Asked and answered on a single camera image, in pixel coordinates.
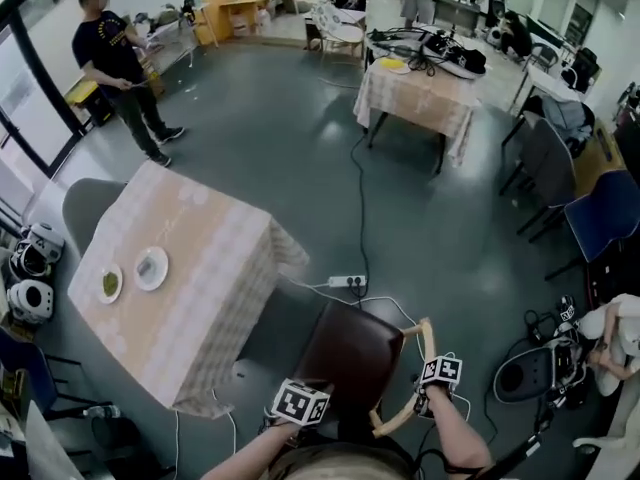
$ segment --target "bottle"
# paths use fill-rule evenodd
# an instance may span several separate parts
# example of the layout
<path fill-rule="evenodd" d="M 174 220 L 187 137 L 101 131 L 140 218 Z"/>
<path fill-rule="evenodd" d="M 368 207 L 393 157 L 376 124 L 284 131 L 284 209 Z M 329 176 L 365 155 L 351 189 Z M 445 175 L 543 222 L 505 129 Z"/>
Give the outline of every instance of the bottle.
<path fill-rule="evenodd" d="M 82 415 L 85 418 L 120 418 L 122 411 L 115 405 L 97 405 L 95 407 L 89 407 L 82 411 Z"/>

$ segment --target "green food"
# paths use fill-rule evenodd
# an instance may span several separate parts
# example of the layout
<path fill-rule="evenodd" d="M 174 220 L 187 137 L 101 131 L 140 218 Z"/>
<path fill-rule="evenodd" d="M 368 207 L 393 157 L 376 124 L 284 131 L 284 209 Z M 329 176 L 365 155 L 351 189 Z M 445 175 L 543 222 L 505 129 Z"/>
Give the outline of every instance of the green food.
<path fill-rule="evenodd" d="M 118 291 L 118 276 L 109 272 L 102 278 L 102 289 L 107 297 L 115 295 Z"/>

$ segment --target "electrical outlet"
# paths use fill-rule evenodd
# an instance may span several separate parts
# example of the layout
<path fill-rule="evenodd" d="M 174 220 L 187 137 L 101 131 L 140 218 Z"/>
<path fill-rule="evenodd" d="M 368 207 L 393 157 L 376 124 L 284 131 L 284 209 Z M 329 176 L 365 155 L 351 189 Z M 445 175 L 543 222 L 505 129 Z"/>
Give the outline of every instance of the electrical outlet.
<path fill-rule="evenodd" d="M 349 288 L 350 286 L 366 286 L 367 278 L 363 275 L 333 276 L 329 278 L 329 288 Z"/>

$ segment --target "tablecloth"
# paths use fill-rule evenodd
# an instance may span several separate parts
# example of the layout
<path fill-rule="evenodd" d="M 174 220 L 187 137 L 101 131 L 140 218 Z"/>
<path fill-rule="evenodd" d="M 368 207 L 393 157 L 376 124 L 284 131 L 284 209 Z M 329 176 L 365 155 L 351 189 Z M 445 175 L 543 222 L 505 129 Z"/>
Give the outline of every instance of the tablecloth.
<path fill-rule="evenodd" d="M 376 60 L 365 73 L 353 109 L 358 123 L 370 127 L 371 109 L 381 110 L 442 133 L 450 139 L 447 154 L 460 165 L 469 141 L 473 111 L 480 105 L 474 82 L 436 67 L 398 75 Z"/>
<path fill-rule="evenodd" d="M 138 254 L 169 256 L 153 292 L 134 283 Z M 218 417 L 211 388 L 231 368 L 275 288 L 281 265 L 308 256 L 267 212 L 146 162 L 104 214 L 69 296 L 107 349 L 162 405 Z M 122 293 L 98 300 L 103 269 L 118 265 Z"/>

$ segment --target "black t-shirt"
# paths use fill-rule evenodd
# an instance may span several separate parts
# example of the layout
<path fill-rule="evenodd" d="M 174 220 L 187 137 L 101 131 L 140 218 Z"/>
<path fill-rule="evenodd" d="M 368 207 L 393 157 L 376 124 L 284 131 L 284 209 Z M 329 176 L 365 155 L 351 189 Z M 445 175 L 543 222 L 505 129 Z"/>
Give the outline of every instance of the black t-shirt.
<path fill-rule="evenodd" d="M 527 30 L 520 20 L 515 22 L 509 22 L 509 28 L 513 32 L 513 41 L 516 46 L 513 49 L 521 57 L 526 57 L 531 54 L 532 42 L 531 34 Z"/>
<path fill-rule="evenodd" d="M 80 67 L 93 61 L 96 69 L 113 78 L 124 78 L 134 84 L 144 80 L 142 66 L 125 35 L 127 24 L 111 11 L 104 11 L 94 21 L 80 24 L 73 37 L 73 54 Z M 107 97 L 120 94 L 120 89 L 101 85 Z"/>

